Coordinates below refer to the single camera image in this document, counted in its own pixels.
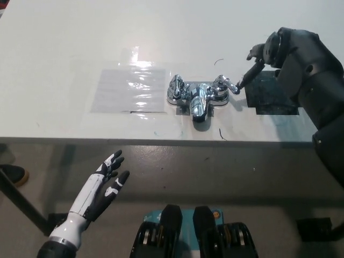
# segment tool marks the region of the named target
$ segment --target chrome faucet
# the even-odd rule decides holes
[[[167,90],[167,101],[172,105],[189,106],[192,120],[203,122],[208,117],[209,106],[228,103],[229,90],[238,94],[240,90],[225,76],[214,82],[184,82],[180,75],[173,76]]]

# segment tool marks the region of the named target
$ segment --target faucet handle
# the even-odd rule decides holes
[[[182,77],[179,74],[176,74],[175,76],[173,76],[170,82],[170,88],[171,88],[174,100],[181,99],[182,91],[184,89],[184,82],[183,82]]]
[[[239,94],[240,89],[235,86],[230,79],[226,78],[224,75],[219,75],[213,82],[213,90],[220,96],[225,94],[226,90],[229,89],[233,94]]]

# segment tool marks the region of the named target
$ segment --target white robotic hand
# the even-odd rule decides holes
[[[70,208],[67,219],[52,231],[37,257],[75,257],[81,245],[81,233],[106,210],[130,175],[129,171],[123,172],[105,194],[97,198],[103,185],[117,176],[115,170],[124,161],[121,154],[121,150],[113,153],[90,175]]]

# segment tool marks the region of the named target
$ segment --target faucet spout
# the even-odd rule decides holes
[[[192,120],[203,122],[208,117],[210,86],[205,83],[190,85],[190,113]]]

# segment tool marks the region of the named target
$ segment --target gray floor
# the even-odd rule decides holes
[[[10,145],[0,162],[30,171],[22,193],[44,214],[66,212],[98,165],[122,148],[131,177],[83,234],[78,257],[128,257],[143,215],[206,204],[249,227],[260,257],[344,257],[344,242],[302,244],[295,219],[344,220],[344,191],[311,149]],[[0,257],[35,257],[45,237],[0,193]]]

